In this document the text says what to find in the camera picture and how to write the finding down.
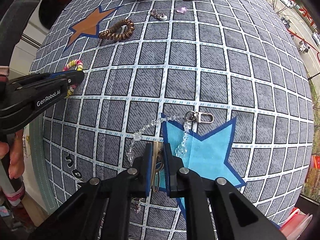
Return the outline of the person's left hand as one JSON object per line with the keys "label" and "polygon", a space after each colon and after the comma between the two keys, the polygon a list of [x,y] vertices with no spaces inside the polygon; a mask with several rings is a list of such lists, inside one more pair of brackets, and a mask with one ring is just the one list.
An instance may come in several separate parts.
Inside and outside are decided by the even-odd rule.
{"label": "person's left hand", "polygon": [[1,141],[1,159],[10,152],[9,178],[18,179],[24,172],[23,130],[15,133],[11,146]]}

